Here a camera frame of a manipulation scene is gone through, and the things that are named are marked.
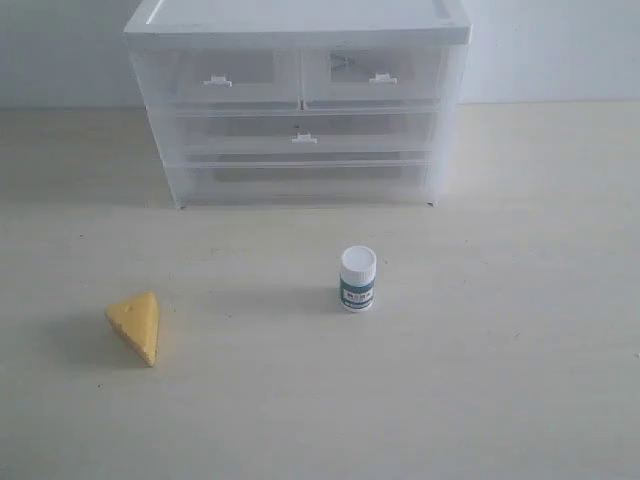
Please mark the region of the wide clear drawer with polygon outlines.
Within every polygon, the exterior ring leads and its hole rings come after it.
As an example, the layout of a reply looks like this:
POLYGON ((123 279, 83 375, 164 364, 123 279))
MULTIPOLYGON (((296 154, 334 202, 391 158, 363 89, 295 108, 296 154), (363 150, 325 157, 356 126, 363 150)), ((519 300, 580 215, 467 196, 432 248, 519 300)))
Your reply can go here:
POLYGON ((181 116, 189 154, 423 151, 433 137, 426 111, 337 111, 301 115, 181 116))
POLYGON ((180 206, 421 202, 421 151, 200 154, 165 166, 180 206))

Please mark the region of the white plastic drawer cabinet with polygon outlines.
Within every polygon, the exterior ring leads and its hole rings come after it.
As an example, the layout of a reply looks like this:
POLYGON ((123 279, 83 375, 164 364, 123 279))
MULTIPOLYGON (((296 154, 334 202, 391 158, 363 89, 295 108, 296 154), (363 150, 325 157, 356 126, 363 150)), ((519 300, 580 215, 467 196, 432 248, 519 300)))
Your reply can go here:
MULTIPOLYGON (((426 181, 433 205, 442 192, 472 24, 458 1, 144 1, 124 29, 130 58, 163 164, 182 163, 181 116, 259 116, 337 111, 426 111, 434 114, 426 181), (446 52, 439 96, 418 102, 305 106, 302 55, 308 50, 440 48, 446 52), (179 57, 194 50, 274 50, 296 54, 299 101, 189 102, 177 98, 179 57)), ((180 206, 171 191, 174 203, 180 206)))

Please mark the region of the middle wide clear drawer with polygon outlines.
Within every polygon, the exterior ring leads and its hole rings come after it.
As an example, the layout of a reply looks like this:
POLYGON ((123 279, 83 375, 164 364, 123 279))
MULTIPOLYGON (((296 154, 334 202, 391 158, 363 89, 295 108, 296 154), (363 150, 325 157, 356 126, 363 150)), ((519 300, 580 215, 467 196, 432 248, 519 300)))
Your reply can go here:
POLYGON ((189 154, 423 151, 433 137, 426 111, 337 111, 301 115, 181 116, 189 154))

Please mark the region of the white pill bottle teal label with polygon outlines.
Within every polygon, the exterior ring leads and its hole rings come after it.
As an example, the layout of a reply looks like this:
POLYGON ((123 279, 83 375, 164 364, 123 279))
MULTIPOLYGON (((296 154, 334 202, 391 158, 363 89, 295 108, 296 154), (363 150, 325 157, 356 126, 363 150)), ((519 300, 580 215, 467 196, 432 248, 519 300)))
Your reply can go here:
POLYGON ((351 312, 366 311, 374 303, 375 252, 367 246, 350 246, 342 252, 340 262, 340 303, 351 312))

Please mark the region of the bottom wide clear drawer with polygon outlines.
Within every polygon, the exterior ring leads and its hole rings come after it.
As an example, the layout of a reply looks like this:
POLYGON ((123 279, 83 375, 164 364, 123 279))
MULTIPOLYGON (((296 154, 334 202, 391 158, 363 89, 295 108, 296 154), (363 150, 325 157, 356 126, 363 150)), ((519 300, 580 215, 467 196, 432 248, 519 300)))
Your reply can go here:
POLYGON ((200 154, 165 166, 180 206, 421 202, 421 151, 200 154))

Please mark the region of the yellow cheese wedge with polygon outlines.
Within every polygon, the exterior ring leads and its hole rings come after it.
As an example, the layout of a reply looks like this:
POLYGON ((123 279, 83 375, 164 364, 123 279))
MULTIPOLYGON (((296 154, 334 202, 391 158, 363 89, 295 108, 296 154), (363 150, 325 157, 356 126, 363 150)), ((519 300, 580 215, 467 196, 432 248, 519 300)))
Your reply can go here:
POLYGON ((153 292, 144 292, 110 305, 105 316, 114 331, 148 367, 157 360, 160 311, 153 292))

